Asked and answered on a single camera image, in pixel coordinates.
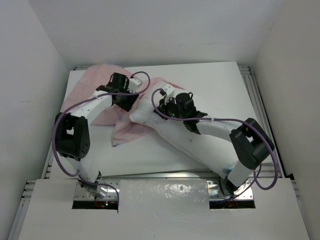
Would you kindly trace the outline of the pink purple pillowcase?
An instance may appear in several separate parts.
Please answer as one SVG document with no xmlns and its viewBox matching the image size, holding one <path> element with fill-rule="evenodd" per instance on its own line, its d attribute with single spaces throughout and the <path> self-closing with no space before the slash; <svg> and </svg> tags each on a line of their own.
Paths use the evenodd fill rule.
<svg viewBox="0 0 320 240">
<path fill-rule="evenodd" d="M 130 113 L 113 104 L 111 95 L 98 97 L 105 92 L 96 91 L 96 88 L 106 85 L 113 73 L 120 73 L 127 77 L 136 74 L 115 65 L 91 66 L 67 95 L 60 111 L 68 111 L 72 115 L 78 113 L 77 116 L 84 116 L 89 125 L 113 125 L 111 135 L 104 138 L 110 140 L 111 145 L 115 147 L 143 137 L 154 130 L 143 124 L 131 122 Z"/>
</svg>

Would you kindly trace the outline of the white pillow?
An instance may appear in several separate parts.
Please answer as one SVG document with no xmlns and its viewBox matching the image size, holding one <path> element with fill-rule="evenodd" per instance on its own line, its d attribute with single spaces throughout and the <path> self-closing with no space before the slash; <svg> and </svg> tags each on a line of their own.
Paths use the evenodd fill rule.
<svg viewBox="0 0 320 240">
<path fill-rule="evenodd" d="M 199 121 L 200 126 L 195 132 L 191 132 L 182 121 L 163 119 L 155 113 L 155 107 L 163 99 L 160 90 L 165 84 L 161 81 L 154 85 L 139 100 L 129 119 L 133 123 L 154 129 L 173 147 L 224 178 L 226 175 L 223 169 L 233 169 L 238 161 L 229 137 L 231 128 L 215 122 L 213 129 L 204 131 L 212 123 L 208 119 Z M 178 95 L 184 91 L 175 88 L 175 93 Z"/>
</svg>

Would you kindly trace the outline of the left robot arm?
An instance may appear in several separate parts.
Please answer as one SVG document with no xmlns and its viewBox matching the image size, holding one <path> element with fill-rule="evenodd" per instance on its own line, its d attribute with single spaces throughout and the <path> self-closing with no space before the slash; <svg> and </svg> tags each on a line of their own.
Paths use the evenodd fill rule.
<svg viewBox="0 0 320 240">
<path fill-rule="evenodd" d="M 52 150 L 55 161 L 65 175 L 77 177 L 87 186 L 98 186 L 100 171 L 86 160 L 91 147 L 89 126 L 105 109 L 117 106 L 129 112 L 140 95 L 142 81 L 134 76 L 113 73 L 106 85 L 98 86 L 82 100 L 55 117 Z"/>
</svg>

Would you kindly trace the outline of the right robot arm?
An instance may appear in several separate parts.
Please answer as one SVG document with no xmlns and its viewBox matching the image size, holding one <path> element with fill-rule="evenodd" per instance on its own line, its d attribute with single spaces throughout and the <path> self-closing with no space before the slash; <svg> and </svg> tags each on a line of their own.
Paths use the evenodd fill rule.
<svg viewBox="0 0 320 240">
<path fill-rule="evenodd" d="M 156 104 L 152 96 L 151 103 L 154 112 L 164 120 L 182 122 L 191 133 L 217 137 L 232 144 L 238 160 L 224 178 L 224 188 L 232 196 L 250 175 L 258 177 L 267 157 L 276 161 L 275 146 L 255 119 L 211 117 L 196 108 L 192 92 L 171 97 L 163 89 L 157 91 L 163 98 Z"/>
</svg>

